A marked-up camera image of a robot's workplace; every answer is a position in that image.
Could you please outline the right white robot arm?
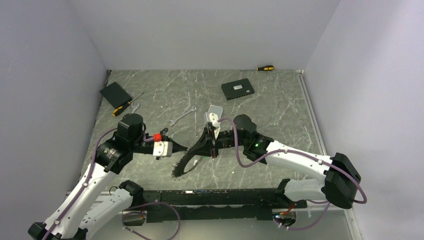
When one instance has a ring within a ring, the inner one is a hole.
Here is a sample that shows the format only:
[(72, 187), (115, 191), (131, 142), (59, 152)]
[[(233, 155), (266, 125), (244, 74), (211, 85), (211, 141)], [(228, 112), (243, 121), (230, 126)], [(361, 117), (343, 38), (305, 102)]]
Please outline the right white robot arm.
[(172, 172), (174, 177), (186, 173), (188, 162), (195, 156), (216, 158), (221, 149), (235, 149), (242, 168), (260, 163), (295, 170), (307, 176), (304, 180), (283, 179), (275, 194), (276, 203), (287, 208), (292, 203), (321, 200), (342, 209), (353, 204), (366, 204), (368, 199), (360, 186), (361, 176), (343, 153), (319, 155), (290, 147), (258, 133), (257, 125), (246, 114), (234, 119), (211, 119), (199, 140), (183, 155)]

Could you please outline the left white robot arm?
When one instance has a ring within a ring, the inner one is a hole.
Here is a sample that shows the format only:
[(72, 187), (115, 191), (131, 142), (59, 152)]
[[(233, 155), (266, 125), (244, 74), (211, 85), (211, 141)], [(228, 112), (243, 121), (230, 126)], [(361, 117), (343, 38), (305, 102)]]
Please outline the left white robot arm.
[(118, 212), (139, 209), (144, 203), (144, 190), (130, 180), (122, 182), (109, 199), (96, 207), (93, 204), (135, 153), (164, 158), (187, 151), (187, 147), (164, 134), (148, 138), (145, 128), (141, 115), (124, 115), (110, 130), (112, 138), (96, 142), (87, 170), (61, 206), (45, 221), (33, 223), (28, 234), (34, 240), (89, 240)]

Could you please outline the small silver wrench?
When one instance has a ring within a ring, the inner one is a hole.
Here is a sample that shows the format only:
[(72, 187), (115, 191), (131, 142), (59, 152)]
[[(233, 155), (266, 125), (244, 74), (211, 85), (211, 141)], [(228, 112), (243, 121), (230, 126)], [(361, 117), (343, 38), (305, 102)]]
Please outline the small silver wrench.
[(193, 112), (196, 112), (197, 111), (197, 107), (196, 106), (192, 106), (191, 108), (190, 108), (190, 110), (188, 110), (188, 111), (186, 111), (186, 112), (184, 112), (182, 115), (180, 115), (180, 116), (178, 116), (178, 117), (176, 117), (176, 118), (174, 118), (174, 119), (171, 119), (171, 120), (169, 120), (168, 121), (168, 123), (169, 123), (169, 126), (174, 126), (180, 119), (182, 119), (182, 118), (184, 118), (185, 116), (187, 116), (188, 114), (190, 114), (190, 113), (193, 113)]

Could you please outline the grey plastic box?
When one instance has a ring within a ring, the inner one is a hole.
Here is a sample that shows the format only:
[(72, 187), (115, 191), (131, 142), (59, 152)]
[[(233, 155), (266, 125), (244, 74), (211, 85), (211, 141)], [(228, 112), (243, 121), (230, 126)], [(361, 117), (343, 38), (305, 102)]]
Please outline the grey plastic box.
[(214, 115), (215, 120), (219, 120), (222, 117), (224, 109), (221, 106), (210, 105), (209, 109), (205, 113), (205, 119), (207, 122), (211, 122), (210, 114)]

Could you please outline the large silver wrench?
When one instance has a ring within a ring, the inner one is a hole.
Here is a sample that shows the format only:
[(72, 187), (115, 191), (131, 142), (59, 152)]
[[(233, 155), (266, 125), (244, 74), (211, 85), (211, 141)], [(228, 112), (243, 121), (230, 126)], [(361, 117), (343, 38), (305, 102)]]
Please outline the large silver wrench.
[(140, 107), (140, 102), (131, 102), (130, 103), (130, 113), (134, 114), (136, 112), (136, 110)]

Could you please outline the yellow black screwdriver near box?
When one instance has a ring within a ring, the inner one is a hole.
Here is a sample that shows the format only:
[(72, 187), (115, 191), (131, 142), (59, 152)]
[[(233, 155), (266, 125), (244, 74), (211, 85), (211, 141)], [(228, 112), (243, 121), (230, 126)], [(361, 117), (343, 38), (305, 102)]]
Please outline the yellow black screwdriver near box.
[(116, 108), (113, 112), (112, 115), (114, 117), (119, 116), (120, 114), (123, 113), (124, 110), (126, 110), (128, 107), (130, 107), (130, 103), (134, 102), (136, 99), (138, 99), (140, 96), (142, 96), (144, 93), (142, 92), (141, 94), (139, 94), (137, 97), (135, 97), (134, 99), (132, 99), (131, 101), (128, 101), (126, 103), (124, 103), (123, 105), (119, 106), (118, 108)]

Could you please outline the black flat box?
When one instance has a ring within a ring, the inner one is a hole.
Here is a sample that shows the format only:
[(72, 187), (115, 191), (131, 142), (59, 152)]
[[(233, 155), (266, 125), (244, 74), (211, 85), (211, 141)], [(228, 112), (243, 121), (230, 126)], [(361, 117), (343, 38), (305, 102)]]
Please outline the black flat box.
[(114, 109), (133, 99), (117, 82), (111, 83), (99, 92)]

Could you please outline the black network switch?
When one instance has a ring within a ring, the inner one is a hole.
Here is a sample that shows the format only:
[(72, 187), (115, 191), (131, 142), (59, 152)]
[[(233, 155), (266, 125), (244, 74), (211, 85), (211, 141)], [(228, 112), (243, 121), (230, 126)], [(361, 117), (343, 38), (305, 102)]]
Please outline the black network switch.
[(221, 85), (221, 90), (227, 101), (255, 93), (255, 90), (248, 78), (223, 83)]

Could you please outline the yellow black screwdriver at wall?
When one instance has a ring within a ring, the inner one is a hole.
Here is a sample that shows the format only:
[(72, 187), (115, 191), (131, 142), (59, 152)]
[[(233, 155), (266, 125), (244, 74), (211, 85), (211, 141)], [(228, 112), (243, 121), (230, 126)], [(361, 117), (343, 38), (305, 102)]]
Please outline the yellow black screwdriver at wall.
[(273, 65), (259, 66), (256, 69), (242, 69), (241, 72), (245, 71), (257, 71), (257, 72), (269, 72), (273, 71), (275, 67)]

